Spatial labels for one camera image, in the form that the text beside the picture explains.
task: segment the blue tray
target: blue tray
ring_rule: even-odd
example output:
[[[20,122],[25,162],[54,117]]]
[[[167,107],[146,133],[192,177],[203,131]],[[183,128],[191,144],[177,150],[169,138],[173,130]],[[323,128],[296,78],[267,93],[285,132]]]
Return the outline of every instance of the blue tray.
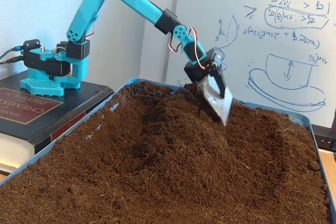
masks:
[[[144,79],[132,79],[130,80],[128,83],[126,83],[123,87],[121,87],[117,92],[115,92],[115,94],[117,94],[122,88],[124,88],[125,86],[128,86],[128,85],[131,85],[131,84],[138,84],[140,82],[144,82],[144,81],[148,81],[148,82],[151,82],[151,83],[154,83],[154,84],[157,84],[157,85],[160,85],[160,86],[165,86],[165,87],[169,87],[171,88],[173,91],[177,91],[180,89],[180,87],[176,87],[176,86],[172,86],[172,85],[168,85],[168,84],[165,84],[165,83],[160,83],[160,82],[155,82],[155,81],[149,81],[149,80],[144,80]],[[8,180],[10,180],[11,178],[13,178],[14,176],[16,176],[17,174],[21,173],[24,169],[26,169],[28,167],[28,165],[32,165],[34,163],[36,163],[41,157],[47,155],[51,149],[53,148],[53,146],[56,144],[57,141],[59,141],[60,139],[62,139],[64,136],[70,134],[75,128],[77,128],[82,122],[85,122],[87,120],[90,119],[90,117],[95,114],[98,110],[100,110],[102,107],[104,107],[106,105],[107,102],[109,102],[111,99],[112,99],[113,96],[110,96],[109,98],[107,98],[103,103],[101,103],[97,108],[95,108],[94,110],[92,110],[89,114],[87,114],[83,119],[81,119],[78,123],[76,123],[73,127],[71,127],[69,130],[67,130],[64,134],[62,134],[60,137],[58,137],[57,139],[55,139],[52,143],[50,143],[47,147],[45,147],[42,151],[40,151],[39,153],[37,153],[34,157],[32,157],[27,163],[25,163],[24,165],[22,165],[20,168],[18,168],[15,172],[13,172],[12,174],[10,174],[7,178],[5,178],[2,182],[0,182],[0,187]],[[295,113],[295,112],[290,112],[290,111],[285,111],[285,110],[280,110],[280,109],[275,109],[275,108],[271,108],[271,107],[267,107],[267,106],[263,106],[263,105],[257,105],[257,104],[254,104],[254,103],[250,103],[250,102],[244,102],[244,101],[241,101],[241,100],[236,100],[235,101],[237,102],[240,102],[242,104],[244,104],[245,106],[247,107],[250,107],[250,108],[264,108],[264,109],[267,109],[267,110],[273,110],[273,111],[276,111],[280,114],[286,114],[286,115],[289,115],[289,118],[295,123],[295,124],[298,124],[298,125],[301,125],[301,126],[305,126],[309,129],[309,131],[311,132],[312,134],[312,137],[314,139],[314,142],[315,142],[315,146],[316,148],[318,148],[317,146],[317,143],[316,143],[316,139],[315,139],[315,136],[314,136],[314,133],[313,133],[313,129],[312,129],[312,126],[311,126],[311,123],[309,121],[309,119],[301,114],[298,114],[298,113]],[[322,165],[322,163],[320,162],[320,166],[321,166],[321,171],[322,171],[322,174],[324,176],[324,179],[328,185],[328,188],[329,188],[329,182],[327,180],[327,177],[325,175],[325,171],[324,171],[324,167]],[[328,190],[328,197],[329,197],[329,201],[330,201],[330,208],[331,208],[331,216],[332,216],[332,220],[333,220],[333,223],[336,224],[336,209],[335,209],[335,205],[334,205],[334,202],[332,201],[332,197],[331,197],[331,194],[330,194],[330,191]]]

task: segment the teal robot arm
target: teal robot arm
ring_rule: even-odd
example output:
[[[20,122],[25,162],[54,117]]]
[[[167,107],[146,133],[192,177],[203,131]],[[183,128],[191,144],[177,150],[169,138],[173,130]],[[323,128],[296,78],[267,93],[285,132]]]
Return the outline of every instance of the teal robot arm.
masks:
[[[213,50],[205,52],[193,28],[187,31],[173,13],[167,9],[161,10],[149,0],[121,1],[150,21],[162,33],[170,33],[171,41],[173,37],[179,40],[179,46],[189,60],[184,70],[191,81],[199,82],[209,74],[215,78],[220,94],[224,97],[226,86],[221,69],[222,62]],[[21,81],[22,88],[32,94],[57,96],[62,96],[66,88],[80,88],[80,83],[87,74],[87,57],[90,51],[87,33],[97,20],[98,11],[103,3],[104,0],[83,0],[67,31],[68,41],[58,44],[56,50],[36,48],[24,52],[28,78]],[[170,49],[177,52],[178,48],[174,49],[171,41]]]

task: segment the book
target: book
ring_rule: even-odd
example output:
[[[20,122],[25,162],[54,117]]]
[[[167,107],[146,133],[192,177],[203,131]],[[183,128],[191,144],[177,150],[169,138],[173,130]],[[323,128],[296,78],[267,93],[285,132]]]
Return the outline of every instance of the book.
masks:
[[[9,174],[113,95],[107,86],[82,82],[63,97],[20,89],[27,71],[0,80],[0,173]]]

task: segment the brown soil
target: brown soil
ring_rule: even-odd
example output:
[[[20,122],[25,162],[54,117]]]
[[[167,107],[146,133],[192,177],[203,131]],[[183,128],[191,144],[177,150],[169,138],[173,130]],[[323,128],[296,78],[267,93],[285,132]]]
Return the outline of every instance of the brown soil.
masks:
[[[0,223],[330,223],[318,162],[285,115],[223,127],[194,86],[142,83],[0,188]]]

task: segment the blue cable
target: blue cable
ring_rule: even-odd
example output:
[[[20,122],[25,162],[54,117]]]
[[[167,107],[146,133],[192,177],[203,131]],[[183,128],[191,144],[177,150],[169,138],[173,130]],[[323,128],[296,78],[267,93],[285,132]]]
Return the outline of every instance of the blue cable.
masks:
[[[15,52],[21,51],[21,50],[23,50],[23,48],[24,48],[23,46],[17,46],[17,47],[13,47],[13,48],[11,48],[11,49],[5,51],[5,52],[0,56],[0,60],[1,60],[2,58],[4,58],[8,53],[13,52],[13,51],[15,51]]]
[[[10,50],[5,51],[5,52],[0,56],[0,60],[1,60],[2,58],[4,58],[8,53],[13,52],[13,51],[14,51],[13,48],[11,48]]]

